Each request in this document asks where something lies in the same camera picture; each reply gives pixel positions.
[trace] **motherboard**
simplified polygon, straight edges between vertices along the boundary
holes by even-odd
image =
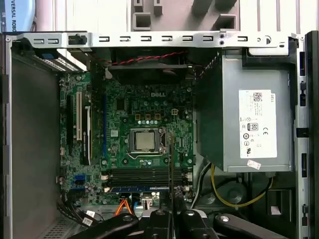
[[[81,205],[119,203],[122,194],[192,188],[193,81],[121,84],[99,73],[60,78],[58,179]]]

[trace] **white sticker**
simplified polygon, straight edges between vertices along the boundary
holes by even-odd
[[[259,170],[260,167],[261,167],[261,163],[257,163],[255,161],[249,159],[248,162],[247,162],[247,166]]]
[[[276,96],[270,90],[239,91],[241,158],[276,158]]]
[[[91,226],[92,222],[93,221],[88,218],[84,218],[82,221],[83,224],[88,225],[89,227]]]
[[[169,187],[150,187],[150,190],[167,190]]]
[[[95,212],[88,210],[88,211],[86,212],[86,214],[89,215],[90,217],[94,217]]]
[[[271,206],[271,215],[281,215],[281,212],[277,206]]]
[[[118,137],[119,131],[118,130],[111,130],[111,137]]]

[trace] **green circuit board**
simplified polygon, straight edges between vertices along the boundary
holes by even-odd
[[[122,85],[102,75],[60,78],[60,155],[65,176],[60,184],[66,192],[85,188],[83,205],[118,204],[119,195],[104,193],[101,187],[101,172],[107,169],[166,167],[173,150],[175,167],[193,165],[192,81]],[[90,129],[87,140],[83,135],[79,140],[77,134],[79,97],[81,124]],[[76,185],[78,175],[85,175],[85,184]]]

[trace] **yellow wire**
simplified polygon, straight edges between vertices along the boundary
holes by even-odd
[[[250,200],[249,202],[247,203],[243,203],[243,204],[231,204],[229,202],[227,202],[226,200],[224,200],[220,195],[219,193],[217,192],[216,190],[216,186],[215,186],[215,178],[214,178],[214,172],[215,172],[215,165],[211,165],[211,184],[213,185],[213,189],[214,189],[214,192],[217,196],[217,198],[225,205],[229,206],[229,207],[232,207],[232,208],[242,208],[242,207],[246,207],[250,204],[253,204],[255,202],[257,202],[259,199],[261,199],[265,194],[266,192],[263,192],[261,195],[257,196],[256,198]],[[271,183],[270,183],[270,186],[268,189],[270,189],[272,186],[273,186],[273,182],[274,182],[274,178],[271,178]]]

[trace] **screw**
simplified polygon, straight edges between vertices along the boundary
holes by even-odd
[[[191,210],[186,211],[186,214],[189,215],[189,216],[194,216],[195,215],[195,213],[193,211],[191,211]]]
[[[227,216],[220,216],[220,219],[225,223],[230,221],[229,217]]]
[[[163,215],[165,215],[165,212],[163,212],[162,210],[157,210],[156,214],[159,216],[163,216]]]
[[[123,217],[123,221],[125,221],[125,222],[129,222],[129,221],[132,221],[132,220],[133,220],[133,218],[131,216]]]

